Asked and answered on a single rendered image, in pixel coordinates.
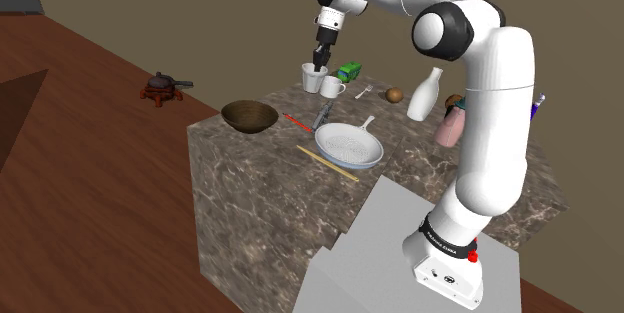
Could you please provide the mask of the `dark teapot on red stand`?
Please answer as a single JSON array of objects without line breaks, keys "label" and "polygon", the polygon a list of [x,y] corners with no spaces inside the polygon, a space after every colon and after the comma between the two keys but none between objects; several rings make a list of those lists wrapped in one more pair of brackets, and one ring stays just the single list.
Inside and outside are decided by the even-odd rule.
[{"label": "dark teapot on red stand", "polygon": [[141,99],[150,99],[157,108],[161,108],[166,101],[184,99],[183,93],[179,90],[182,88],[192,88],[192,81],[178,81],[173,77],[157,72],[148,79],[145,87],[140,91]]}]

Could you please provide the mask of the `grey robot stand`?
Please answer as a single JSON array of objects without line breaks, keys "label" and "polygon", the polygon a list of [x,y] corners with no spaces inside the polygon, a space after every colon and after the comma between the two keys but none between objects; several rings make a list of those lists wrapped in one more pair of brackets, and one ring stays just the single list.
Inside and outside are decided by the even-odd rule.
[{"label": "grey robot stand", "polygon": [[416,281],[402,243],[433,207],[380,177],[348,232],[311,259],[292,313],[522,313],[518,253],[484,233],[484,295],[476,309]]}]

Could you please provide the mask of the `red pen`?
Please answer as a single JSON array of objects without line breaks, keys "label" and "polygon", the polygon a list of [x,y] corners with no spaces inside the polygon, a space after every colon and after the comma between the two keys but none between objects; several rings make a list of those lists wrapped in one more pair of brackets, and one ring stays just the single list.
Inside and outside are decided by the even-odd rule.
[{"label": "red pen", "polygon": [[307,132],[309,132],[309,133],[313,133],[313,132],[314,132],[314,131],[310,128],[310,127],[308,127],[308,126],[304,125],[304,124],[303,124],[303,123],[301,123],[299,120],[297,120],[297,119],[295,119],[294,117],[292,117],[291,115],[286,114],[286,113],[283,113],[282,115],[283,115],[286,119],[288,119],[289,121],[293,122],[293,123],[294,123],[294,124],[296,124],[297,126],[299,126],[299,127],[301,127],[302,129],[304,129],[305,131],[307,131]]}]

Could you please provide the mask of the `wooden chopstick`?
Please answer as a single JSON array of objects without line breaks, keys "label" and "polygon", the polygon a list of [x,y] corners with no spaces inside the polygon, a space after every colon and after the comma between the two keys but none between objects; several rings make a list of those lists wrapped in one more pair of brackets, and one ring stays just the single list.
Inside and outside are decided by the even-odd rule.
[{"label": "wooden chopstick", "polygon": [[319,156],[319,155],[317,155],[317,154],[315,154],[315,153],[313,153],[313,152],[311,152],[311,151],[307,150],[306,148],[304,148],[304,147],[302,147],[302,146],[300,146],[300,145],[296,145],[296,147],[297,147],[300,151],[302,151],[302,152],[304,152],[305,154],[307,154],[308,156],[312,157],[314,160],[316,160],[316,161],[318,161],[318,162],[320,162],[320,163],[324,164],[325,166],[327,166],[327,167],[331,168],[332,170],[334,170],[334,171],[336,171],[336,172],[340,173],[341,175],[343,175],[343,176],[345,176],[345,177],[347,177],[347,178],[349,178],[349,179],[353,180],[354,182],[359,182],[359,181],[360,181],[360,180],[359,180],[359,178],[357,178],[356,176],[354,176],[354,175],[352,175],[351,173],[349,173],[349,172],[347,172],[347,171],[345,171],[345,170],[341,169],[340,167],[338,167],[338,166],[334,165],[333,163],[331,163],[330,161],[328,161],[328,160],[324,159],[323,157],[321,157],[321,156]]}]

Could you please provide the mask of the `grey metal tool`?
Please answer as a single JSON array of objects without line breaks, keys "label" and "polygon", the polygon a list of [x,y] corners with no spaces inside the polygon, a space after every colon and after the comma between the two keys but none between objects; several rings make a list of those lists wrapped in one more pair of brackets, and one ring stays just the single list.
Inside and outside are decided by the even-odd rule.
[{"label": "grey metal tool", "polygon": [[315,132],[319,127],[321,127],[323,124],[326,123],[332,107],[333,107],[332,101],[329,101],[322,106],[322,108],[320,109],[311,127],[312,132]]}]

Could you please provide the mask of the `green toy bus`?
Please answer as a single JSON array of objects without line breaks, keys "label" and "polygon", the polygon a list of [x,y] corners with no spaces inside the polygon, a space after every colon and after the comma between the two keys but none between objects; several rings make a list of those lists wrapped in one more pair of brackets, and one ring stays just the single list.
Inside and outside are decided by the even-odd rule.
[{"label": "green toy bus", "polygon": [[349,83],[355,80],[361,71],[362,65],[358,62],[351,61],[343,64],[336,72],[336,76],[343,82]]}]

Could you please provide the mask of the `brown marble counter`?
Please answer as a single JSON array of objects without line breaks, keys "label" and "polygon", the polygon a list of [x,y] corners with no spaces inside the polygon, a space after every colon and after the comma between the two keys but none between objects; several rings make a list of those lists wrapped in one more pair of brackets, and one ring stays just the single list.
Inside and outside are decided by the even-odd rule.
[{"label": "brown marble counter", "polygon": [[[372,91],[354,99],[367,85]],[[313,135],[282,114],[307,126],[324,105],[300,85],[265,97],[280,117],[263,132],[237,132],[219,116],[189,127],[200,270],[243,313],[292,313],[311,259],[348,232],[380,177],[433,205],[454,179],[458,149],[433,139],[443,109],[414,122],[407,103],[389,103],[385,90],[383,82],[358,79],[329,114],[333,122],[356,126],[375,117],[367,128],[384,156],[369,169],[349,172],[359,182],[296,147],[317,152]],[[538,143],[529,143],[527,161],[521,198],[482,232],[517,253],[568,207]]]}]

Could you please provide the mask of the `dark wooden bowl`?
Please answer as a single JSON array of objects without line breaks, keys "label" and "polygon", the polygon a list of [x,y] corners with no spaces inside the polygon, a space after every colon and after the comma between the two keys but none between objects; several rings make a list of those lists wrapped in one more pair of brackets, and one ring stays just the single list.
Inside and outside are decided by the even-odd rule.
[{"label": "dark wooden bowl", "polygon": [[221,109],[221,116],[232,128],[246,134],[262,132],[279,119],[279,114],[273,107],[253,100],[228,103]]}]

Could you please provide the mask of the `white frying pan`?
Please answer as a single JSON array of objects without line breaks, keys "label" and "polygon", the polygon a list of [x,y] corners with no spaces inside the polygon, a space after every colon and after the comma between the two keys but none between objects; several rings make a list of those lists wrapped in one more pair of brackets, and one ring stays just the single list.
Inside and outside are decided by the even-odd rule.
[{"label": "white frying pan", "polygon": [[318,151],[329,161],[348,169],[368,169],[384,156],[381,142],[368,130],[375,119],[369,116],[361,126],[327,123],[315,131]]}]

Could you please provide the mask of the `white tapered cup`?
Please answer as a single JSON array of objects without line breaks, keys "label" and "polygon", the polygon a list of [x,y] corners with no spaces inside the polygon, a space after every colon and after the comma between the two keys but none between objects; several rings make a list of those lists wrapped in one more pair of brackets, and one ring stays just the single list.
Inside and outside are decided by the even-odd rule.
[{"label": "white tapered cup", "polygon": [[321,66],[318,71],[315,70],[313,63],[304,63],[302,65],[302,87],[308,92],[315,94],[320,90],[323,79],[328,74],[328,68]]}]

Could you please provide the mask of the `white bottle vase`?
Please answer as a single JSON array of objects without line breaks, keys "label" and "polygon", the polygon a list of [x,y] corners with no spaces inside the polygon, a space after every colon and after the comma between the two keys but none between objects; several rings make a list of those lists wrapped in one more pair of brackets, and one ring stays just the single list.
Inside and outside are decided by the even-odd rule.
[{"label": "white bottle vase", "polygon": [[410,119],[422,122],[428,117],[438,98],[442,73],[441,68],[434,67],[429,76],[415,89],[407,110]]}]

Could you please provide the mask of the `pink bottle with teal cap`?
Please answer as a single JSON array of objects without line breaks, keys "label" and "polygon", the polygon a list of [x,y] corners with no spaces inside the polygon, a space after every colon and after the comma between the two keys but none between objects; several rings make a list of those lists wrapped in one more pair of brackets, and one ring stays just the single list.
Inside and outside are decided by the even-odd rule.
[{"label": "pink bottle with teal cap", "polygon": [[459,98],[447,107],[434,140],[443,147],[453,147],[461,138],[465,126],[465,99]]}]

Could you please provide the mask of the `blue and white pen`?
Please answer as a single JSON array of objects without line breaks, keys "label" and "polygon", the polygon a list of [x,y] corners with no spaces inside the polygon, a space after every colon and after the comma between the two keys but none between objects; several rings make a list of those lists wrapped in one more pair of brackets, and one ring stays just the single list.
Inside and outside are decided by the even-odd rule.
[{"label": "blue and white pen", "polygon": [[533,119],[540,105],[545,101],[546,97],[544,93],[540,93],[538,98],[532,103],[530,119]]}]

